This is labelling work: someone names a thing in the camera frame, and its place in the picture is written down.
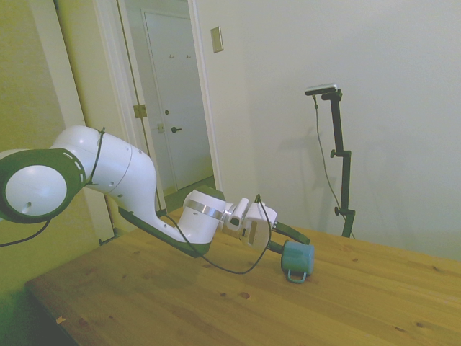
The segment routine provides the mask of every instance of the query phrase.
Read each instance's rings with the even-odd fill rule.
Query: wood knot
[[[82,327],[86,327],[88,326],[88,322],[85,321],[85,319],[82,317],[81,319],[79,319],[79,324],[82,326]]]

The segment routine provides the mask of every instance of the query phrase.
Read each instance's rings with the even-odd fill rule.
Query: door
[[[176,188],[213,175],[190,19],[145,15]]]
[[[78,44],[78,40],[73,40],[73,38],[77,36],[81,38],[81,28],[85,25],[79,20],[79,12],[74,11],[75,8],[72,7],[74,4],[72,1],[55,1],[54,3],[52,1],[30,1],[30,8],[34,14],[43,53],[55,87],[53,92],[56,93],[66,128],[73,125],[85,125],[84,115],[81,111],[81,100],[77,93],[74,78],[77,72],[71,70],[69,61],[69,58],[71,60],[75,58],[72,56],[72,52],[75,51],[73,49],[75,47],[72,45]],[[93,48],[92,43],[88,42],[87,46],[81,50],[87,51],[90,49],[88,47]],[[113,225],[103,194],[90,189],[83,189],[83,194],[98,239],[100,241],[111,239],[114,236]]]

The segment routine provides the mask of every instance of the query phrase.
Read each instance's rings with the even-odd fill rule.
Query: mug handle
[[[289,269],[287,272],[287,280],[290,281],[291,283],[303,283],[305,281],[306,276],[308,276],[307,272],[304,272],[303,278],[300,280],[295,280],[291,278],[291,270]]]

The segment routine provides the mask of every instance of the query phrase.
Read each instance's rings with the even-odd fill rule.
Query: silver ring
[[[199,213],[211,216],[217,220],[221,220],[223,213],[219,210],[209,207],[208,205],[198,203],[194,200],[188,200],[184,207],[191,208],[192,210],[198,211]]]

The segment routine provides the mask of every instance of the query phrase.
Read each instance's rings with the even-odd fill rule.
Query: floor
[[[208,187],[212,187],[213,189],[215,189],[215,178],[213,176],[208,177],[206,179],[200,180],[199,182],[196,182],[195,184],[186,186],[176,191],[175,193],[171,193],[170,195],[165,196],[166,210],[170,212],[182,207],[182,204],[186,196],[191,191],[202,185],[207,185]]]

